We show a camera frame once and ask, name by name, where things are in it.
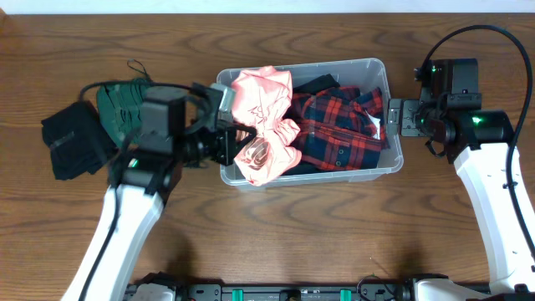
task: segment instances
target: red plaid shirt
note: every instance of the red plaid shirt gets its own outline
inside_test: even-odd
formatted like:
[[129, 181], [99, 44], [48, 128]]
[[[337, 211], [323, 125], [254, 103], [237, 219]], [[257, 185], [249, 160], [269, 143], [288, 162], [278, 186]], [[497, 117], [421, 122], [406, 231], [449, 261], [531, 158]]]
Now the red plaid shirt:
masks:
[[[366, 112], [380, 119], [380, 140], [373, 137], [377, 128]], [[301, 129], [292, 143], [303, 152], [301, 160], [323, 171], [376, 168], [387, 146], [379, 88], [363, 95], [354, 86], [294, 94], [287, 117]]]

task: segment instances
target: pink shirt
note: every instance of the pink shirt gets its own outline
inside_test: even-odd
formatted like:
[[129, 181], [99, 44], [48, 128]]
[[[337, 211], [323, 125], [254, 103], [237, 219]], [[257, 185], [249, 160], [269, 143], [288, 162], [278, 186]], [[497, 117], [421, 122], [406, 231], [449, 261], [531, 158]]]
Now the pink shirt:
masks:
[[301, 151], [289, 146], [299, 127], [293, 120], [283, 120], [292, 100], [292, 75], [273, 66], [242, 70], [232, 88], [234, 120], [257, 129], [257, 137], [234, 161], [251, 184], [261, 186], [301, 161]]

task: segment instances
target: black cloth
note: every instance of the black cloth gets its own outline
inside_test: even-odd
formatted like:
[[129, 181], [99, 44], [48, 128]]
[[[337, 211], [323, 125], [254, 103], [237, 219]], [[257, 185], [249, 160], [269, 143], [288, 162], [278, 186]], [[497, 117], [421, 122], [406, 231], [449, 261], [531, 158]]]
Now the black cloth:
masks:
[[90, 102], [75, 102], [41, 124], [56, 180], [94, 174], [117, 151]]
[[293, 88], [293, 93], [316, 94], [328, 88], [338, 88], [340, 84], [334, 80], [333, 75], [326, 74], [313, 79], [306, 84]]
[[306, 175], [309, 173], [318, 173], [318, 172], [324, 172], [324, 171], [321, 171], [320, 169], [316, 168], [315, 165], [301, 161], [296, 166], [285, 171], [283, 173], [283, 176]]

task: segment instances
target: wood grain surface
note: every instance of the wood grain surface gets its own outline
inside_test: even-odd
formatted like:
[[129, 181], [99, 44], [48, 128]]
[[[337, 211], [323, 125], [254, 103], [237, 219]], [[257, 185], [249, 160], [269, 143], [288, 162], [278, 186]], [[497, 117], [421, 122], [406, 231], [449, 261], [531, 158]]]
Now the wood grain surface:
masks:
[[[210, 84], [227, 68], [376, 57], [394, 97], [417, 97], [413, 68], [449, 32], [503, 26], [535, 61], [528, 14], [6, 16], [0, 29], [0, 298], [50, 300], [69, 286], [94, 234], [106, 172], [56, 181], [40, 120], [95, 81], [130, 79], [126, 60], [153, 79]], [[513, 123], [526, 75], [497, 33], [465, 33], [435, 58], [479, 59], [483, 106]], [[519, 149], [535, 200], [535, 115]], [[454, 167], [422, 139], [401, 140], [401, 171], [371, 182], [240, 192], [218, 166], [185, 170], [150, 233], [133, 278], [167, 271], [226, 283], [356, 283], [444, 273], [487, 281], [481, 234]]]

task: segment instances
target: clear plastic bin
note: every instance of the clear plastic bin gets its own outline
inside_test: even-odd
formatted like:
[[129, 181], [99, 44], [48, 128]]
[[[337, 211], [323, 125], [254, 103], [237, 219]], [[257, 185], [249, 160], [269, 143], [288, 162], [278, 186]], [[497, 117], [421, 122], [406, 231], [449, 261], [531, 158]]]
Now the clear plastic bin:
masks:
[[[295, 64], [275, 66], [277, 70], [289, 70], [292, 73], [293, 86], [297, 87], [324, 74], [332, 74], [340, 85], [357, 85], [362, 93], [370, 92], [376, 87], [383, 91], [385, 120], [387, 120], [390, 90], [386, 81], [385, 65], [378, 59], [354, 59], [338, 62], [316, 64]], [[217, 83], [230, 86], [242, 69], [225, 69], [217, 75]], [[333, 181], [371, 181], [378, 177], [397, 172], [403, 166], [400, 137], [397, 133], [388, 133], [390, 148], [381, 151], [377, 168], [360, 171], [335, 171], [303, 174], [296, 176], [280, 176], [261, 187], [288, 186]], [[221, 178], [230, 186], [240, 189], [261, 188], [251, 185], [233, 164], [221, 166]]]

